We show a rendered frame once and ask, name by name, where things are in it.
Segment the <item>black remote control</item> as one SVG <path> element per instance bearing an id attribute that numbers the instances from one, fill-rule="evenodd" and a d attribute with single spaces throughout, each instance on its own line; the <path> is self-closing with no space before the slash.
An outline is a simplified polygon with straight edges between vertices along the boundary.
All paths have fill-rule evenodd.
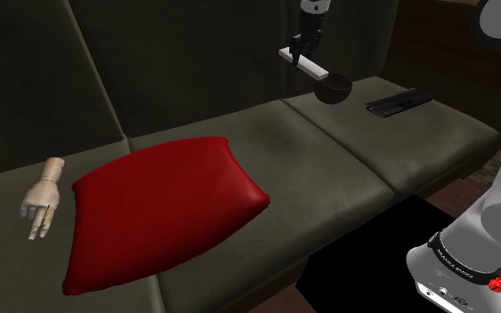
<path id="1" fill-rule="evenodd" d="M 411 88 L 392 96 L 374 100 L 366 104 L 366 110 L 377 116 L 387 118 L 400 112 L 425 104 L 432 100 L 432 96 L 426 92 Z"/>

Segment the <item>dark olive sofa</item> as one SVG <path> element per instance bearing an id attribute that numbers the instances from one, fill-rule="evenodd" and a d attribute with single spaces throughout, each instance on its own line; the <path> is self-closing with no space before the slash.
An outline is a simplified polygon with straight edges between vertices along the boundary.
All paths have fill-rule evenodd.
<path id="1" fill-rule="evenodd" d="M 226 137 L 271 205 L 207 253 L 161 274 L 169 313 L 215 313 L 256 294 L 377 212 L 395 191 L 448 180 L 473 147 L 429 156 L 416 141 L 397 169 L 365 166 L 288 103 L 319 107 L 277 54 L 297 0 L 0 0 L 0 313 L 152 313 L 148 280 L 66 296 L 72 184 L 129 151 L 188 136 Z M 20 217 L 49 157 L 65 160 L 47 235 Z"/>

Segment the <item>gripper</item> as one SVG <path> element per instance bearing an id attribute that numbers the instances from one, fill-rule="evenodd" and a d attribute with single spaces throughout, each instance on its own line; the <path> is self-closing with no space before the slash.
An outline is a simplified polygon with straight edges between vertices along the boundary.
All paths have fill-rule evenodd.
<path id="1" fill-rule="evenodd" d="M 292 56 L 292 64 L 298 65 L 299 58 L 303 49 L 303 55 L 310 58 L 313 52 L 318 48 L 322 38 L 322 24 L 324 14 L 315 14 L 300 11 L 299 16 L 299 34 L 291 38 L 289 53 Z"/>

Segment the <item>black ladle with white handle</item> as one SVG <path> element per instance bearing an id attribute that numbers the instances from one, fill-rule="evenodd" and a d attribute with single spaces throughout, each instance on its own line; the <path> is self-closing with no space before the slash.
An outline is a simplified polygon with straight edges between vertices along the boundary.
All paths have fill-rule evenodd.
<path id="1" fill-rule="evenodd" d="M 328 72 L 303 55 L 299 57 L 295 67 L 315 81 L 314 95 L 323 103 L 329 105 L 341 103 L 352 92 L 353 82 L 347 76 Z"/>

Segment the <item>red pillow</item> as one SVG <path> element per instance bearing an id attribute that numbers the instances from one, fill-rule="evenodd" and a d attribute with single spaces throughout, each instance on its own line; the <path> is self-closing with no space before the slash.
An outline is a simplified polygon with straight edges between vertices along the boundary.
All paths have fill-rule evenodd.
<path id="1" fill-rule="evenodd" d="M 224 137 L 144 148 L 91 171 L 72 189 L 65 295 L 169 270 L 217 246 L 271 202 Z"/>

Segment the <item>wooden hand figure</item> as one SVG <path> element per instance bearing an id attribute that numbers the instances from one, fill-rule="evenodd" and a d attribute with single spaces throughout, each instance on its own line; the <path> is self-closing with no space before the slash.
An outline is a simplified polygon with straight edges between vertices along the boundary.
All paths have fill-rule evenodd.
<path id="1" fill-rule="evenodd" d="M 62 175 L 65 160 L 49 157 L 44 163 L 40 180 L 24 196 L 20 205 L 20 217 L 32 220 L 29 240 L 45 237 L 51 227 L 53 216 L 61 197 L 58 182 Z"/>

